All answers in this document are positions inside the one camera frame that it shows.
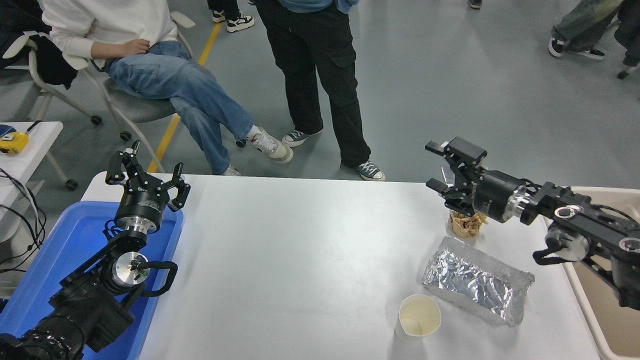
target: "aluminum foil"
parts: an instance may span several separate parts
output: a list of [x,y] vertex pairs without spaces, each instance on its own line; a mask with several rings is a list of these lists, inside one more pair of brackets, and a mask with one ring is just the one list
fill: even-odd
[[522,322],[533,274],[513,268],[446,236],[429,260],[422,283],[435,295],[491,323]]

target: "gray chair seat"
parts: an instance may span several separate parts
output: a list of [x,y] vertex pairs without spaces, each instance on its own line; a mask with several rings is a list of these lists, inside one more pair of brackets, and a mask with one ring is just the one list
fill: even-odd
[[115,105],[127,114],[127,117],[132,122],[150,122],[175,113],[171,101],[147,100],[129,95],[110,78],[104,81],[104,88]]

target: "white paper cup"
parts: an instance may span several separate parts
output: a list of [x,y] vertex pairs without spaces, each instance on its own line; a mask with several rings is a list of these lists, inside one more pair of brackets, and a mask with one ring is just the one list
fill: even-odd
[[400,304],[396,336],[405,343],[415,343],[438,330],[441,322],[440,307],[435,300],[427,295],[413,294]]

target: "yellow floor line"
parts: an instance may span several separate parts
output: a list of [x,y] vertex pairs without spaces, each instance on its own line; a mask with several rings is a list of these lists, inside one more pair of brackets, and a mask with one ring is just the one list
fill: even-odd
[[[209,35],[209,39],[207,40],[207,43],[204,45],[204,49],[202,50],[202,54],[200,54],[200,58],[198,59],[198,63],[201,65],[204,65],[204,63],[207,61],[207,58],[209,57],[209,53],[211,52],[211,48],[213,47],[213,43],[216,41],[216,37],[218,36],[218,32],[220,31],[221,28],[221,23],[217,23],[214,27],[213,30],[211,31],[211,34]],[[162,137],[162,140],[160,140],[160,144],[158,145],[158,148],[156,149],[156,156],[158,158],[158,160],[162,161],[162,158],[164,156],[164,153],[166,152],[167,148],[169,147],[169,143],[171,142],[171,139],[173,138],[173,134],[175,133],[175,129],[176,127],[178,127],[178,123],[180,122],[180,116],[178,114],[173,114],[173,117],[171,118],[171,121],[169,122],[169,125],[166,127],[166,130],[164,131],[164,135]],[[158,169],[158,166],[156,164],[155,161],[151,161],[151,164],[149,164],[149,167],[147,168],[147,172],[156,172]]]

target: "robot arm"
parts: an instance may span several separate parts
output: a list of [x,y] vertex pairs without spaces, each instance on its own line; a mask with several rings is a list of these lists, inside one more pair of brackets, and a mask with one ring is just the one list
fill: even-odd
[[[547,249],[534,252],[534,260],[540,265],[581,261],[614,290],[620,306],[640,310],[640,224],[633,218],[592,204],[591,197],[569,187],[549,182],[540,186],[487,170],[481,166],[487,152],[462,138],[442,145],[429,142],[425,148],[443,156],[454,172],[452,186],[436,179],[427,182],[447,208],[467,216],[477,211],[501,223],[513,216],[526,225],[538,215],[553,220],[545,238]],[[593,256],[611,261],[611,270]]]
[[[180,177],[181,163],[167,183],[144,172],[135,158],[138,144],[117,152],[106,176],[107,184],[124,187],[113,219],[121,231],[109,236],[114,230],[105,229],[107,244],[60,282],[62,289],[49,300],[51,314],[19,339],[0,334],[0,359],[80,360],[85,345],[98,352],[133,323],[129,309],[140,296],[160,296],[171,287],[177,265],[149,261],[138,251],[147,244],[147,234],[159,230],[165,206],[172,211],[182,208],[190,187]],[[170,200],[167,190],[172,187],[178,195]],[[145,291],[150,268],[169,273],[160,289]],[[115,298],[119,295],[124,295],[120,301]]]

